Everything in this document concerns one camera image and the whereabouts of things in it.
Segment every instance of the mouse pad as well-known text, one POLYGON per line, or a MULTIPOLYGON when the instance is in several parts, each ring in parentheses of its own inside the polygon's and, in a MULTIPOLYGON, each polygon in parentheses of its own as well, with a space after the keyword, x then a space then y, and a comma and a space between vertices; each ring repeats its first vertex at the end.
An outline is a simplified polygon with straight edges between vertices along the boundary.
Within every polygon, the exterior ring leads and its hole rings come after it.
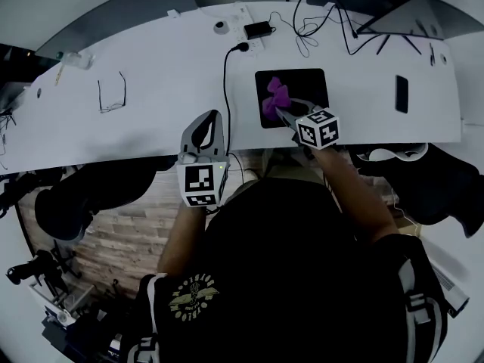
POLYGON ((329 107, 326 79, 322 69, 258 71, 256 73, 257 98, 260 124, 264 129, 286 127, 280 119, 272 121, 262 112, 262 102, 274 96, 268 91, 268 85, 274 77, 279 78, 281 84, 287 86, 289 98, 311 101, 314 105, 323 108, 329 107))

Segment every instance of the purple cloth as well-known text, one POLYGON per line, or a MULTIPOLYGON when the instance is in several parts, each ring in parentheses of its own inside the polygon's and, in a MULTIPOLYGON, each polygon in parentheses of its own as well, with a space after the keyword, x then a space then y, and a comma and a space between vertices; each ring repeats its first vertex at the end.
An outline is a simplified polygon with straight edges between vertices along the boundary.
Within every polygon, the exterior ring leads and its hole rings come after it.
POLYGON ((279 119, 276 113, 276 107, 290 107, 289 91, 286 85, 281 84, 281 80, 273 76, 267 86, 267 91, 274 94, 272 97, 266 98, 262 101, 262 113, 271 121, 279 119))

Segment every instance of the power adapter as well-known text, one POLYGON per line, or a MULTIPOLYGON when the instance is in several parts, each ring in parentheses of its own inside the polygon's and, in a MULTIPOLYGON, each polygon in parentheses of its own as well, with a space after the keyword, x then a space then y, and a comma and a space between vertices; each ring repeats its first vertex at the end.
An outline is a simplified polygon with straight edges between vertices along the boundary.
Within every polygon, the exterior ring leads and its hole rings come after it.
POLYGON ((259 23, 247 24, 244 26, 247 40, 262 38, 263 36, 272 34, 272 27, 268 21, 261 21, 259 23))

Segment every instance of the wooden floor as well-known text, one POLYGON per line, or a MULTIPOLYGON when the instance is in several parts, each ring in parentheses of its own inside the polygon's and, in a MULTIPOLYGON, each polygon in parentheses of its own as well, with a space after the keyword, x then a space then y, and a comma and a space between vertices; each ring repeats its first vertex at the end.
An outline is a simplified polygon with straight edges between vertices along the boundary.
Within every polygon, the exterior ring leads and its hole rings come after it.
MULTIPOLYGON (((235 152, 244 169, 262 171, 262 151, 235 152)), ((244 172, 245 181, 255 178, 244 172)), ((382 178, 364 178, 387 204, 393 203, 391 188, 382 178)), ((225 186, 226 199, 242 184, 240 167, 231 156, 229 177, 225 186)), ((37 225, 34 203, 41 189, 26 195, 20 211, 35 251, 50 250, 53 240, 37 225)), ((156 272, 157 262, 168 240, 169 231, 182 202, 175 167, 158 172, 146 194, 135 202, 97 214, 84 238, 75 245, 76 265, 83 282, 94 284, 104 292, 113 279, 129 296, 138 290, 140 279, 156 272)))

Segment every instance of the black phone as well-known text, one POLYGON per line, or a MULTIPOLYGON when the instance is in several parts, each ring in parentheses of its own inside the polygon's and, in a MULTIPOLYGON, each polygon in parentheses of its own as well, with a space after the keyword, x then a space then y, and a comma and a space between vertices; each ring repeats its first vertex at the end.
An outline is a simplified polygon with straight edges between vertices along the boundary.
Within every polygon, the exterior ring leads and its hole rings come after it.
POLYGON ((396 76, 395 109, 398 112, 408 113, 408 79, 396 76))

